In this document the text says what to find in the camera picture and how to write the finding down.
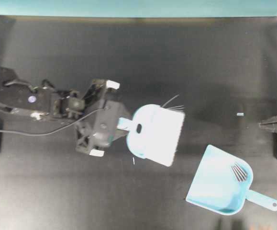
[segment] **screw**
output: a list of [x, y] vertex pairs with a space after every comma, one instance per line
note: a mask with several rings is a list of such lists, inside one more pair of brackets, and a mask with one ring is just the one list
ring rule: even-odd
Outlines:
[[30, 117], [35, 118], [36, 120], [40, 120], [41, 119], [41, 115], [43, 115], [43, 114], [38, 113], [38, 112], [34, 112], [34, 113], [30, 114]]
[[74, 102], [74, 103], [73, 103], [73, 106], [74, 106], [74, 107], [79, 107], [79, 105], [80, 105], [79, 102]]
[[103, 129], [106, 129], [107, 126], [106, 126], [105, 123], [102, 123], [102, 124], [100, 124], [100, 127], [103, 128]]
[[17, 108], [14, 108], [14, 109], [12, 109], [11, 114], [16, 114], [18, 112], [19, 112], [19, 110]]
[[36, 97], [35, 97], [35, 96], [30, 96], [30, 97], [28, 98], [28, 102], [30, 102], [30, 103], [36, 102]]

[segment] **white bristles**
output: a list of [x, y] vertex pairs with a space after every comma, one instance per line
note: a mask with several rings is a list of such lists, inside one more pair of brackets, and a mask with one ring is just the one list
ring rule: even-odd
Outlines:
[[169, 108], [166, 108], [166, 109], [174, 109], [174, 108], [180, 108], [180, 107], [184, 107], [184, 105], [173, 106], [173, 107], [169, 107]]
[[146, 146], [148, 154], [146, 158], [171, 166], [185, 114], [159, 107], [154, 113], [152, 123], [152, 139]]
[[167, 108], [167, 109], [170, 109], [170, 110], [175, 110], [175, 111], [177, 111], [177, 110], [182, 110], [182, 109], [185, 109], [185, 107], [180, 107], [180, 108], [173, 108], [173, 109], [171, 109], [171, 108]]
[[164, 108], [169, 102], [171, 102], [172, 100], [174, 100], [175, 98], [179, 97], [179, 94], [172, 97], [171, 99], [169, 99], [165, 104], [162, 105], [162, 107]]

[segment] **dustpan handle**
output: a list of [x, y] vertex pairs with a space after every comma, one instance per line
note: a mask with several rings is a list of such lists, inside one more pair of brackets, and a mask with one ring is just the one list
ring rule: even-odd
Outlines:
[[260, 206], [268, 208], [272, 211], [277, 211], [277, 200], [260, 194], [258, 192], [255, 192], [253, 190], [248, 190], [246, 194], [246, 199]]

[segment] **metal pin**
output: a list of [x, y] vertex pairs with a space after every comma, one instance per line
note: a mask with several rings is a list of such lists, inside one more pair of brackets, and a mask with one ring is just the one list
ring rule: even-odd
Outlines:
[[235, 162], [235, 166], [239, 168], [239, 170], [244, 174], [244, 176], [247, 176], [247, 173]]
[[231, 169], [232, 169], [232, 171], [233, 171], [233, 173], [234, 173], [234, 175], [235, 175], [235, 177], [236, 177], [237, 181], [239, 181], [239, 182], [240, 182], [240, 178], [238, 177], [238, 174], [237, 174], [237, 172], [235, 171], [235, 169], [234, 169], [234, 167], [233, 167], [233, 166], [231, 166]]
[[245, 181], [245, 176], [243, 176], [243, 174], [240, 172], [240, 170], [236, 166], [234, 166], [234, 169], [236, 170], [238, 176], [240, 177], [240, 180]]

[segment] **hanging hole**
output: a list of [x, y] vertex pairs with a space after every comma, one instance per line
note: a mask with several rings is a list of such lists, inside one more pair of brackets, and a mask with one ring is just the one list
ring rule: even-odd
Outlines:
[[88, 145], [89, 144], [89, 138], [88, 137], [84, 138], [84, 142], [85, 142], [86, 145]]
[[136, 128], [136, 132], [137, 133], [140, 133], [142, 131], [142, 125], [141, 124], [138, 124], [137, 125], [137, 128]]

